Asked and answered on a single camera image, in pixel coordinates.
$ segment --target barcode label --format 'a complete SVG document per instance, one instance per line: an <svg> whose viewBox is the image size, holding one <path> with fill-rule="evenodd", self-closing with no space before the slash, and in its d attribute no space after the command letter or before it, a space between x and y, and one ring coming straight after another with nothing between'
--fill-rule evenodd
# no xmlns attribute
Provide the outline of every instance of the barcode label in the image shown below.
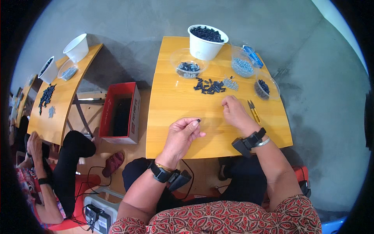
<svg viewBox="0 0 374 234"><path fill-rule="evenodd" d="M102 226L103 228L107 228L107 223L103 222L99 219L99 225Z"/></svg>

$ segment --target red sandal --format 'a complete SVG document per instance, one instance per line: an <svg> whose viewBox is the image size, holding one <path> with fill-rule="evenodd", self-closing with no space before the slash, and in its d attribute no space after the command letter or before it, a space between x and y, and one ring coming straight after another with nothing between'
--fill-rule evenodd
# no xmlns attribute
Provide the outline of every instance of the red sandal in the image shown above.
<svg viewBox="0 0 374 234"><path fill-rule="evenodd" d="M113 154L105 161L105 168L102 170L102 175L108 178L123 164L124 161L125 157L122 152Z"/></svg>

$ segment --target blue box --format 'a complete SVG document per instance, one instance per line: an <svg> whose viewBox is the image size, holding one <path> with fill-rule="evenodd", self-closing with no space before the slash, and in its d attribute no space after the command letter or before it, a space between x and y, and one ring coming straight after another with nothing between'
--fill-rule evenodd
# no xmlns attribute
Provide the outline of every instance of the blue box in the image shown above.
<svg viewBox="0 0 374 234"><path fill-rule="evenodd" d="M257 63L259 68L262 68L264 66L264 64L261 62L261 59L257 56L257 54L251 47L243 45L243 50L248 54L248 57L252 61L252 63Z"/></svg>

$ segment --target red cardboard box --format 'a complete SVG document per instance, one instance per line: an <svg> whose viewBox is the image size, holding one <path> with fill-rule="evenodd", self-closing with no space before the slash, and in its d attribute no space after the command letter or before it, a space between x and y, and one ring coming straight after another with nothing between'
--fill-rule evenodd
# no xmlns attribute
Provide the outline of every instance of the red cardboard box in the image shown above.
<svg viewBox="0 0 374 234"><path fill-rule="evenodd" d="M117 144L137 144L140 94L135 82L110 85L102 112L99 136Z"/></svg>

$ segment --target wooden table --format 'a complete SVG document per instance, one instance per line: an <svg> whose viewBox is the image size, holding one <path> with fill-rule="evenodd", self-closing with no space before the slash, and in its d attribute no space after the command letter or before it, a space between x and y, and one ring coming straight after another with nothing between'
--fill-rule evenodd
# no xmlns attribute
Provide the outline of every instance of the wooden table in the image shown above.
<svg viewBox="0 0 374 234"><path fill-rule="evenodd" d="M35 74L34 77L32 77L31 80L28 80L27 83L25 84L23 90L22 90L22 93L23 93L23 98L22 100L19 102L19 106L18 106L18 109L17 109L17 118L16 118L16 127L19 128L19 124L21 123L21 118L22 118L22 114L23 114L23 110L24 110L24 107L25 107L25 102L26 102L26 99L27 99L27 96L28 96L28 93L30 92L30 89L35 81L35 79L38 78L38 75Z"/></svg>
<svg viewBox="0 0 374 234"><path fill-rule="evenodd" d="M263 101L255 95L255 79L237 75L231 68L230 45L225 44L209 67L199 77L222 81L224 74L235 76L239 90L226 88L224 93L204 95L193 89L196 79L179 77L170 63L170 55L177 49L189 48L188 37L164 37L162 40L149 104L146 152L155 158L163 149L171 123L184 116L201 117L201 131L206 137L196 139L184 158L214 158L238 155L231 143L241 134L228 125L223 117L221 101L226 95L235 95L253 118L247 100L252 100L267 135L279 148L292 146L291 131L282 101ZM269 73L266 65L262 72Z"/></svg>
<svg viewBox="0 0 374 234"><path fill-rule="evenodd" d="M40 98L43 96L43 91L48 87L48 84L43 82L38 94L36 95L33 109L31 111L30 121L27 129L28 134L36 131L41 139L62 145L70 107L74 98L76 98L78 86L101 47L102 44L98 44L89 48L88 54L78 62L79 70L70 80L65 81L58 79L57 77L55 78L55 80L51 83L52 85L56 84L56 86L52 94L52 98L50 99L50 103L47 104L46 108L42 108L42 114L39 115L38 106ZM59 69L67 60L68 57L65 56L64 58L56 61L57 68ZM55 107L56 113L52 118L49 118L48 110L51 106Z"/></svg>

